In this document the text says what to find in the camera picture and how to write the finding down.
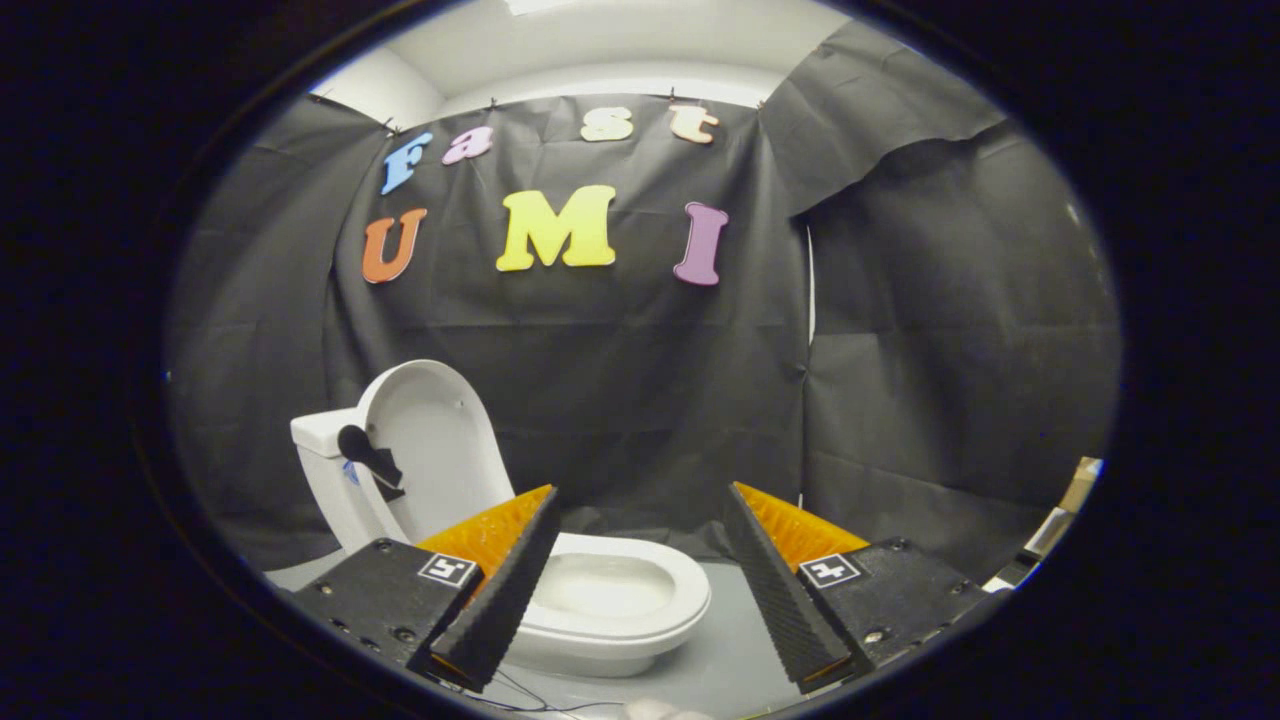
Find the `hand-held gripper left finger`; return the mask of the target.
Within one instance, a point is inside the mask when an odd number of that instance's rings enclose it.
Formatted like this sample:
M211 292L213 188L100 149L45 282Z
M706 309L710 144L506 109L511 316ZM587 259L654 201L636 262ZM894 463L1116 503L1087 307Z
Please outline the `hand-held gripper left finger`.
M376 538L291 600L361 652L480 692L550 557L559 505L540 486L416 544Z

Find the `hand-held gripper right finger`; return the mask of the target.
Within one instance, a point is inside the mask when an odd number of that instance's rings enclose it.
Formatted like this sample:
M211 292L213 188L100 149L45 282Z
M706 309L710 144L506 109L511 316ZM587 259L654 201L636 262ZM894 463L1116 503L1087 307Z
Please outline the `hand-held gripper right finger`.
M991 594L902 537L879 543L742 482L722 523L774 651L801 692L909 657Z

